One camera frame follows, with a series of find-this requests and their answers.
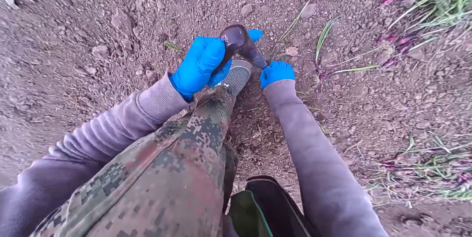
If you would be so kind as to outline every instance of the sleeve cuff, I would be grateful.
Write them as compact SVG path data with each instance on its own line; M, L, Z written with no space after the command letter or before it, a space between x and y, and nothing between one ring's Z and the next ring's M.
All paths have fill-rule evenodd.
M158 124L191 105L172 86L167 72L149 89L139 93L137 103L139 110Z
M293 79L281 79L267 85L263 90L268 103L272 106L282 101L298 98Z

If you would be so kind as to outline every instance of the perforated shoe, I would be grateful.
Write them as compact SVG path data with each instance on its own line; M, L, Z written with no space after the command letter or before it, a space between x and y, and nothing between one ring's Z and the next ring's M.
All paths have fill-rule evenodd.
M249 81L252 73L252 65L246 60L233 59L226 76L218 85L228 87L229 92L236 98L239 92Z

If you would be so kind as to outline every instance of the gloved hand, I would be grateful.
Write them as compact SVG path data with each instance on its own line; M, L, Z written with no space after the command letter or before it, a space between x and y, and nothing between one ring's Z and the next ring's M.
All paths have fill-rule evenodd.
M248 33L254 42L263 35L261 30L249 30ZM196 37L180 67L170 75L170 83L184 99L191 100L205 85L213 87L228 75L231 60L216 74L211 74L224 55L225 44L220 38Z
M295 80L295 73L290 64L286 64L284 61L272 61L270 66L263 69L260 79L261 88L264 89L270 83L281 79Z

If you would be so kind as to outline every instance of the dirt ground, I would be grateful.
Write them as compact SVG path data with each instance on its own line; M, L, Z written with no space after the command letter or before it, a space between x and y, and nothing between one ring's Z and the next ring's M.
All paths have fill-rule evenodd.
M193 38L216 36L229 24L262 29L271 50L306 0L0 0L0 188L64 133L120 103L166 71L174 71ZM444 46L440 39L392 68L333 75L317 83L313 63L324 25L340 16L321 53L323 72L381 64L387 49L340 64L372 49L415 0L314 0L311 17L278 44L297 47L291 63L297 92L360 183L368 187L379 163L408 146L412 132L445 140L472 133L472 34ZM163 45L169 40L178 52ZM240 157L234 191L245 179L274 176L301 203L282 129L259 84L260 71L239 94L228 138ZM470 203L388 199L371 192L391 236L472 236Z

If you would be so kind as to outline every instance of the gray sleeve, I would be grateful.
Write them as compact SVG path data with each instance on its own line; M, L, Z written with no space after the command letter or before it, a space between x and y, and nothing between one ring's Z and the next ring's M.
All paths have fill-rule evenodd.
M264 88L279 119L300 181L305 216L322 236L388 236L368 195L295 94L295 81Z
M149 89L65 135L49 155L18 175L16 185L0 191L2 235L30 234L118 153L188 105L165 74Z

